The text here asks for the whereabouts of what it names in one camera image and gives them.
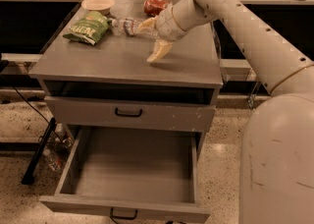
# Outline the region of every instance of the snack bag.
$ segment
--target snack bag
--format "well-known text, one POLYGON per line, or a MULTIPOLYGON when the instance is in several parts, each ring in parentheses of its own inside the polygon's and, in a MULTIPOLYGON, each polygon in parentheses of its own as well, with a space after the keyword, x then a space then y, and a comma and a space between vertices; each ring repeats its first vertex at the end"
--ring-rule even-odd
POLYGON ((97 11, 90 11, 70 27, 64 38, 95 45, 108 29, 110 21, 97 11))

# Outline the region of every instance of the black handle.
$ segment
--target black handle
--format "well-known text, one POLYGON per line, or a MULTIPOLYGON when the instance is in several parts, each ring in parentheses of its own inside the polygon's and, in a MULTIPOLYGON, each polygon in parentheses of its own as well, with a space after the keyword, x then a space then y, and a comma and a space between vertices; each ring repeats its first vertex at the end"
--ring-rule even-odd
POLYGON ((123 216, 114 215, 114 207, 111 207, 110 218, 119 219, 119 220, 134 220, 134 219, 137 218, 137 209, 135 210, 134 216, 132 216, 132 217, 123 217, 123 216))
POLYGON ((118 117, 139 118, 142 113, 143 113, 142 109, 140 109, 137 114, 122 113, 119 111, 119 108, 116 108, 116 110, 115 110, 115 114, 118 117))

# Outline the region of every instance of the empty drawer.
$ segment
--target empty drawer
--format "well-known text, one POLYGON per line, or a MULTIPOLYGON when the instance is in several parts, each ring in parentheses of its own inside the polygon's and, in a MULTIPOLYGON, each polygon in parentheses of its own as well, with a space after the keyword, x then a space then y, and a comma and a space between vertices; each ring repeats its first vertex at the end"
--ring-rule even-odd
POLYGON ((82 128, 54 196, 53 211, 204 223, 197 206, 193 133, 82 128))
POLYGON ((186 106, 88 98, 45 98, 58 122, 69 125, 207 132, 213 106, 186 106))

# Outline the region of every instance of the bowl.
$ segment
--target bowl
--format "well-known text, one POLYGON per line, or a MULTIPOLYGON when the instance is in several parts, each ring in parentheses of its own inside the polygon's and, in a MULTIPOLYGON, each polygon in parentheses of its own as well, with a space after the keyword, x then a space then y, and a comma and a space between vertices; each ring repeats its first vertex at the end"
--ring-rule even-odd
POLYGON ((110 8, 115 5, 115 0, 83 0, 81 5, 86 10, 98 11, 105 16, 109 14, 110 8))

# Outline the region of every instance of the closed drawer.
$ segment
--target closed drawer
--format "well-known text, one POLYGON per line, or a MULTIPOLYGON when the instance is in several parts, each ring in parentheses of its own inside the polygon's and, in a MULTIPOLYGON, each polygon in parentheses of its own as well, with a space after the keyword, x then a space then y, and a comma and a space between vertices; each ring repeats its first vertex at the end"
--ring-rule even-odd
POLYGON ((204 223, 196 172, 193 133, 82 127, 55 195, 40 201, 58 212, 204 223))
POLYGON ((58 122, 168 131, 207 132, 214 106, 165 105, 149 102, 48 96, 47 105, 58 122))

